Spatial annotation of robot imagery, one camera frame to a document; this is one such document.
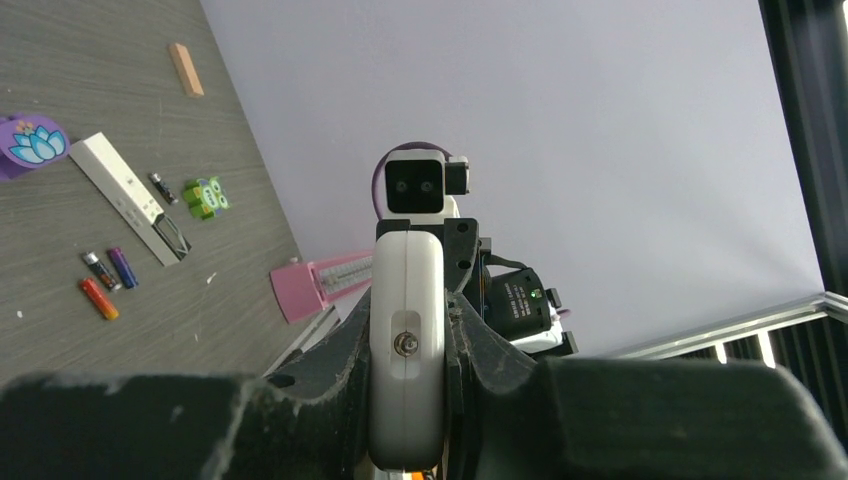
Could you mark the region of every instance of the screw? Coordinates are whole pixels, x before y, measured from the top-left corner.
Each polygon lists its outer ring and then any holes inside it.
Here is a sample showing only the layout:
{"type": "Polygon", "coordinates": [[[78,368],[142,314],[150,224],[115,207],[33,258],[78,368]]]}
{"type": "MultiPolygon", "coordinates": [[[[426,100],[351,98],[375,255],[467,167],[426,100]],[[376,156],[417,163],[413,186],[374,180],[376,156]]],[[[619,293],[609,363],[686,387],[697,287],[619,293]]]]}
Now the screw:
{"type": "Polygon", "coordinates": [[[408,357],[418,351],[418,339],[409,332],[403,332],[395,337],[395,352],[401,357],[408,357]]]}

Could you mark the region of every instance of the orange battery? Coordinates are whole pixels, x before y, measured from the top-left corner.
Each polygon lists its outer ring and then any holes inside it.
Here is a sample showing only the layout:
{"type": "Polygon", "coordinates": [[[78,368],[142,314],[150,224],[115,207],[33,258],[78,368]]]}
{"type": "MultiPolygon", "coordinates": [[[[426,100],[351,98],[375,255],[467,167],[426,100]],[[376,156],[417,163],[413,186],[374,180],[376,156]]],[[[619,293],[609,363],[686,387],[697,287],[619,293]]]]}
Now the orange battery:
{"type": "Polygon", "coordinates": [[[88,295],[88,298],[91,299],[92,303],[97,306],[100,313],[106,317],[106,320],[114,320],[118,318],[118,309],[116,309],[115,306],[112,305],[112,302],[106,298],[103,290],[100,290],[100,287],[93,278],[89,277],[81,281],[80,288],[82,288],[82,291],[88,295]]]}

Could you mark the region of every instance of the purple lotus toy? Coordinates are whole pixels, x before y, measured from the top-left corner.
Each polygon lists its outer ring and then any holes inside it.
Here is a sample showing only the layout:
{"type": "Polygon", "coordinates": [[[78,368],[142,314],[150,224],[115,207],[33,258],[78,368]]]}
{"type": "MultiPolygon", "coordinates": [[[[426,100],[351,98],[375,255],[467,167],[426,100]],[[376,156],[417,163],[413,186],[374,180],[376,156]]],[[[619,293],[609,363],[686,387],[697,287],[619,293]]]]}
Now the purple lotus toy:
{"type": "Polygon", "coordinates": [[[68,135],[43,115],[0,118],[0,182],[68,156],[68,135]]]}

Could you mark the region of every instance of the wood grain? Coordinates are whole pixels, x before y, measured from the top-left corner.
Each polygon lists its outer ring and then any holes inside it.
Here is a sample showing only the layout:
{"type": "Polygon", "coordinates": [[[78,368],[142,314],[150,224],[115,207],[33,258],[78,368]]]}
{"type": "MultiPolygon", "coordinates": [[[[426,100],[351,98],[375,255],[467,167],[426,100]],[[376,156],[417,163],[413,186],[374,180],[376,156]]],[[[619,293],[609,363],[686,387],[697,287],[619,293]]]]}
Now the wood grain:
{"type": "Polygon", "coordinates": [[[70,159],[0,184],[0,383],[45,369],[261,373],[305,326],[285,322],[268,279],[298,252],[200,4],[54,10],[0,0],[0,114],[43,113],[72,140],[103,131],[139,177],[177,192],[220,176],[233,206],[202,222],[161,200],[193,245],[162,267],[70,159]],[[183,93],[173,42],[192,46],[202,98],[183,93]],[[110,294],[121,317],[106,322],[77,287],[79,255],[112,246],[140,287],[110,294]]]}

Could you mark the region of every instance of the camera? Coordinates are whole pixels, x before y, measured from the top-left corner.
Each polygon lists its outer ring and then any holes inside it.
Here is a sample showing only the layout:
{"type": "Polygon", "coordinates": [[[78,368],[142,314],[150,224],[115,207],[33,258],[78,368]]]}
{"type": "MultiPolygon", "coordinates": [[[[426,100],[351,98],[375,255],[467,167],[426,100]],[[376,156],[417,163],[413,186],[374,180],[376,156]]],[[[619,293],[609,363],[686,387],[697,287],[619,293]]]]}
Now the camera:
{"type": "Polygon", "coordinates": [[[384,172],[386,204],[392,216],[452,216],[456,203],[450,195],[468,192],[468,160],[445,159],[438,150],[394,150],[384,172]]]}

